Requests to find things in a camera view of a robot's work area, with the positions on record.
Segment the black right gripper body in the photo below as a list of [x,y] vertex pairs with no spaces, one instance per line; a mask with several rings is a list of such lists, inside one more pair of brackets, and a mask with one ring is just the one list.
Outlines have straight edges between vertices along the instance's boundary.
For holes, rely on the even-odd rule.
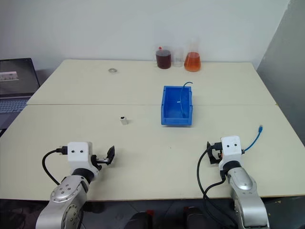
[[[210,150],[210,158],[212,159],[222,159],[222,143],[217,142],[211,145],[211,150]],[[213,155],[213,150],[217,152],[217,158]]]

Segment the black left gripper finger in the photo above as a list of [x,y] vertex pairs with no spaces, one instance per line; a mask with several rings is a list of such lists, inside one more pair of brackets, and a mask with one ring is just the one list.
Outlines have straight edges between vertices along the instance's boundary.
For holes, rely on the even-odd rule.
[[112,146],[109,148],[107,152],[107,157],[106,157],[107,165],[110,165],[112,163],[114,156],[115,156],[115,146]]

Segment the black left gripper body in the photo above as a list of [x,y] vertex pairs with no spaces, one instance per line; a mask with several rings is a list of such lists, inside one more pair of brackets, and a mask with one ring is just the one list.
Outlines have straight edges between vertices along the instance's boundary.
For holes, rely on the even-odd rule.
[[100,171],[102,169],[102,164],[106,164],[106,165],[110,164],[108,158],[99,160],[96,155],[91,156],[91,163],[96,169],[98,169],[98,171]]

